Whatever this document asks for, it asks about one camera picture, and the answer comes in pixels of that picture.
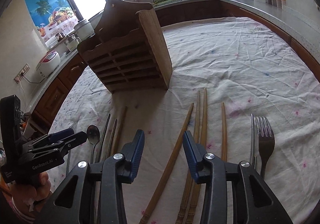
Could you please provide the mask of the person's left hand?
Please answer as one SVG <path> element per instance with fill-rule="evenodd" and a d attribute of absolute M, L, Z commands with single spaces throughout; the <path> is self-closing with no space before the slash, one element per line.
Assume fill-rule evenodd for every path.
<path fill-rule="evenodd" d="M 33 223 L 52 194 L 47 172 L 40 173 L 35 186 L 12 184 L 11 202 L 1 193 L 1 223 Z"/>

